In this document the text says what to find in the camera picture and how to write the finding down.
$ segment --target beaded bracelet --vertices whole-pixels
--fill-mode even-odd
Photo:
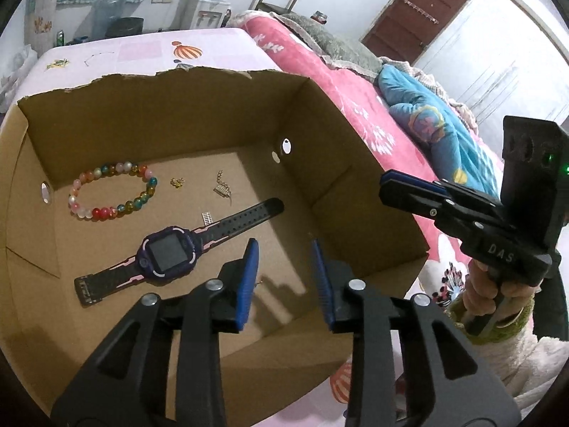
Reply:
[[[146,191],[140,193],[140,196],[134,200],[129,200],[124,204],[115,207],[103,208],[86,208],[77,202],[79,189],[85,183],[90,183],[93,180],[98,180],[104,176],[113,176],[120,174],[129,174],[144,178],[146,183]],[[79,178],[73,182],[73,188],[69,192],[69,208],[71,213],[77,215],[79,218],[87,218],[88,220],[107,220],[114,219],[123,215],[128,215],[134,211],[140,210],[142,206],[154,195],[158,180],[153,176],[152,171],[146,166],[138,166],[130,162],[105,164],[101,168],[96,168],[93,171],[84,172],[79,175]]]

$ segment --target gray pillow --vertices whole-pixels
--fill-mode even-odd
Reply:
[[[271,15],[295,32],[329,67],[353,70],[372,82],[382,68],[382,62],[359,41],[332,35],[314,19],[294,13]]]

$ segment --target red bead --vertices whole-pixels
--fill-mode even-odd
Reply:
[[[101,209],[101,212],[100,212],[100,215],[99,215],[99,216],[100,216],[100,218],[101,218],[102,220],[106,220],[107,218],[109,218],[109,216],[110,216],[110,211],[109,211],[109,209],[107,209],[106,207],[103,207],[103,208]]]

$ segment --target blue blanket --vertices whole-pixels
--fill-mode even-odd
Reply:
[[[499,198],[490,157],[442,99],[391,65],[383,66],[377,84],[389,113],[427,155],[439,178]]]

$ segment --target cardboard box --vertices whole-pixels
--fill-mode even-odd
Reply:
[[[125,160],[157,176],[149,203],[116,220],[72,216],[67,198],[79,173]],[[110,75],[25,98],[0,128],[0,163],[0,347],[46,412],[137,299],[187,293],[241,258],[255,237],[263,284],[244,332],[220,338],[229,426],[253,425],[317,386],[351,352],[351,336],[328,332],[318,310],[310,239],[395,296],[411,286],[427,250],[413,217],[380,203],[383,170],[342,113],[310,79],[281,72]],[[212,191],[220,170],[232,202]],[[175,189],[171,178],[186,184]],[[84,186],[79,199],[117,205],[142,190],[140,179],[122,175]],[[174,224],[197,228],[203,212],[219,220],[275,196],[283,214],[204,254],[190,275],[80,305],[73,279],[133,255],[144,236]]]

